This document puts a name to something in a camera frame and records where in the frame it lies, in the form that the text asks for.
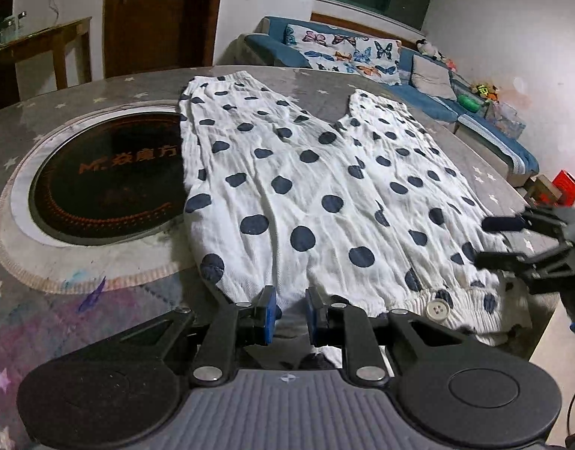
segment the red box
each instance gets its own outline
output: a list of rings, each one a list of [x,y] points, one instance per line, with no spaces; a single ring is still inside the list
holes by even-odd
[[[575,179],[567,171],[561,171],[552,182],[563,195],[557,201],[561,206],[573,206],[575,203]]]

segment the white button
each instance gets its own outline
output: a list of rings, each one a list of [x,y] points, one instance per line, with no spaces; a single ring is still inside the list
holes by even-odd
[[[425,316],[431,321],[441,323],[450,314],[450,306],[443,299],[434,299],[425,306]]]

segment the door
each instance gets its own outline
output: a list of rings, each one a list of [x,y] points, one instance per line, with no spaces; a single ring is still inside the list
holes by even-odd
[[[212,65],[220,0],[105,0],[106,77]]]

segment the wooden table leg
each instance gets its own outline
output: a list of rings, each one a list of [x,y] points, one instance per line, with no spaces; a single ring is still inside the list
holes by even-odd
[[[85,82],[91,83],[92,81],[92,58],[89,53],[89,32],[81,35],[81,50],[83,52],[83,78]]]
[[[68,88],[66,80],[66,58],[64,55],[64,40],[58,33],[52,37],[52,56],[54,57],[54,74],[56,76],[56,88]]]

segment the black glass cooktop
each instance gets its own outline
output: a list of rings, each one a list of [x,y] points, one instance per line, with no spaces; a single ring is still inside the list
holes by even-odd
[[[46,233],[102,245],[159,228],[182,213],[179,115],[103,122],[55,151],[33,180],[30,208]]]

